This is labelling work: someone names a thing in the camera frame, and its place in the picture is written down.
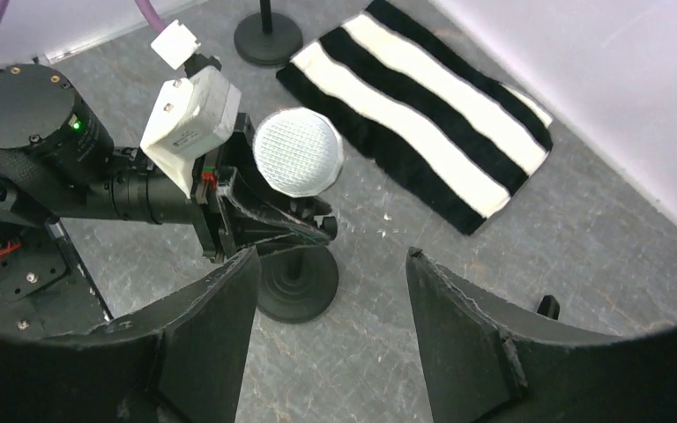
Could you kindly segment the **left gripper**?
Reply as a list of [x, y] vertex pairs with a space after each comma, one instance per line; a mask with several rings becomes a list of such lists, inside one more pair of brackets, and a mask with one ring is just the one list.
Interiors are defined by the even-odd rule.
[[253, 170], [253, 135], [249, 115], [239, 114], [232, 136], [194, 166], [193, 227], [211, 263], [256, 245], [325, 246], [334, 240], [332, 208], [325, 201], [280, 194]]

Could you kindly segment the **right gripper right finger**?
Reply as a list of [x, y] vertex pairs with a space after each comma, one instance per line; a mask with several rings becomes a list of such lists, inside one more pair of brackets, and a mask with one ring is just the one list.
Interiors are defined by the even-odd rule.
[[520, 308], [409, 249], [406, 281], [436, 422], [677, 422], [677, 325], [641, 336]]

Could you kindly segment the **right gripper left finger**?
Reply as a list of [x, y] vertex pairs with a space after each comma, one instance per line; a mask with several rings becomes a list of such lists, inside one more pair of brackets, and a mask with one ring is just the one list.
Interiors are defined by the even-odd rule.
[[232, 422], [261, 264], [207, 276], [89, 331], [0, 335], [0, 422]]

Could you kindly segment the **white microphone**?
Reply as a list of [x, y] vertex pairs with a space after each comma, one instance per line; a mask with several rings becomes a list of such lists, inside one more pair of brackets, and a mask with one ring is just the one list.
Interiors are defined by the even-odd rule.
[[343, 137], [324, 115], [288, 108], [269, 115], [255, 131], [257, 169], [278, 192], [292, 198], [317, 196], [341, 173]]

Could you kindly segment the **black mic stand back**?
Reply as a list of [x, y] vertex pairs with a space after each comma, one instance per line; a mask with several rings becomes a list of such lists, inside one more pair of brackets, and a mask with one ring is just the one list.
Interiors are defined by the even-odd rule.
[[320, 197], [294, 199], [290, 210], [329, 236], [319, 241], [295, 231], [257, 246], [261, 261], [258, 309], [280, 323], [306, 323], [333, 302], [339, 286], [336, 259], [328, 250], [338, 234], [331, 206]]

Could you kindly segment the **black mic stand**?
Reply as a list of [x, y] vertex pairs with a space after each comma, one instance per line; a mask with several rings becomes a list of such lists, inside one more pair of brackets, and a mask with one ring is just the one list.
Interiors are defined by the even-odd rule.
[[328, 250], [338, 234], [331, 206], [320, 197], [294, 199], [290, 210], [329, 236], [319, 241], [295, 231], [257, 246], [261, 261], [258, 309], [280, 323], [306, 323], [333, 302], [339, 286], [336, 259]]
[[252, 65], [283, 66], [303, 47], [301, 29], [288, 16], [273, 12], [270, 0], [260, 0], [259, 6], [259, 12], [235, 28], [234, 47], [240, 58]]

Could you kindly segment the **black mic stand front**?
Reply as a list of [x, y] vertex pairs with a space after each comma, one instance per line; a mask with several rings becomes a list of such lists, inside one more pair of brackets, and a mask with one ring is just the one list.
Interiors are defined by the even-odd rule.
[[252, 65], [283, 66], [303, 47], [301, 29], [288, 16], [273, 12], [270, 0], [260, 0], [259, 6], [259, 12], [235, 28], [234, 47], [240, 58]]

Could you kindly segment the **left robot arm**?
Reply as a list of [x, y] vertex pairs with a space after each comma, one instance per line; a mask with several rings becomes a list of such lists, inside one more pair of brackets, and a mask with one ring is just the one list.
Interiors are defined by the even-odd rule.
[[260, 175], [253, 125], [238, 113], [230, 138], [192, 164], [184, 194], [138, 147], [117, 147], [61, 72], [28, 63], [0, 69], [0, 242], [61, 218], [194, 228], [220, 263], [241, 249], [263, 255], [325, 246], [338, 232], [322, 199], [292, 199]]

